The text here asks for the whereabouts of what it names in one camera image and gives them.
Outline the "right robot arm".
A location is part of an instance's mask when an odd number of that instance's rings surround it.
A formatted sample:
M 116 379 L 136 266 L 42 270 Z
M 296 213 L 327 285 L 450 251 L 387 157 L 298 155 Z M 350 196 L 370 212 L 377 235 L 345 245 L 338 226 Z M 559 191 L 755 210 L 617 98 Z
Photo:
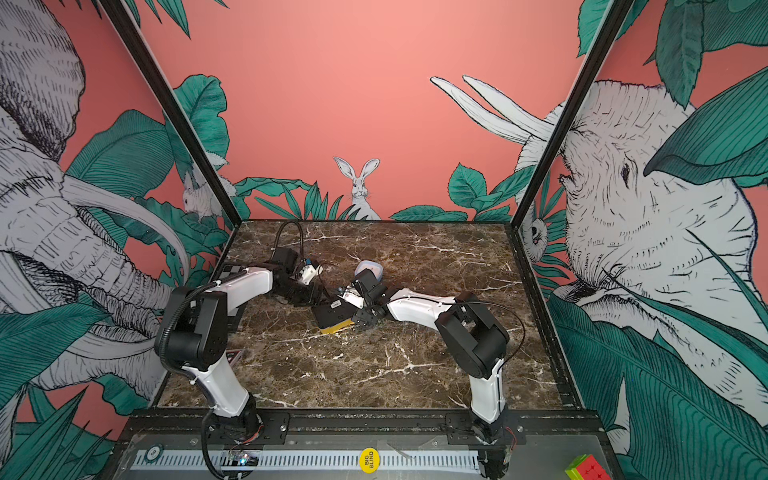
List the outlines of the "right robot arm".
M 474 417 L 486 425 L 498 422 L 506 406 L 501 370 L 510 336 L 486 302 L 468 291 L 439 297 L 382 286 L 367 295 L 349 286 L 342 299 L 374 318 L 389 316 L 437 331 L 448 353 L 469 376 Z

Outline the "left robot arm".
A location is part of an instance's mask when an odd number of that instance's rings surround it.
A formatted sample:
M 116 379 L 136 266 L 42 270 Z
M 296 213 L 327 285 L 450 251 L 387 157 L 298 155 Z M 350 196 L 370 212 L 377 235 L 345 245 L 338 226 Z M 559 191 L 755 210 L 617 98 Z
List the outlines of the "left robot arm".
M 163 367 L 190 380 L 220 418 L 242 418 L 250 393 L 237 380 L 226 357 L 230 318 L 250 300 L 277 295 L 294 306 L 312 306 L 324 288 L 319 267 L 293 274 L 277 264 L 241 267 L 197 288 L 172 290 L 155 352 Z

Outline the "yellow alarm clock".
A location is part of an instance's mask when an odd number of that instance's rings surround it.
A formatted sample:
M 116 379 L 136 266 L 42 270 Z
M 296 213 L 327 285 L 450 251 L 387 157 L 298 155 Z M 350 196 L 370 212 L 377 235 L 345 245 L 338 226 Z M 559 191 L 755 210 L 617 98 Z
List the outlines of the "yellow alarm clock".
M 322 334 L 333 334 L 354 324 L 359 308 L 341 298 L 324 301 L 311 308 Z

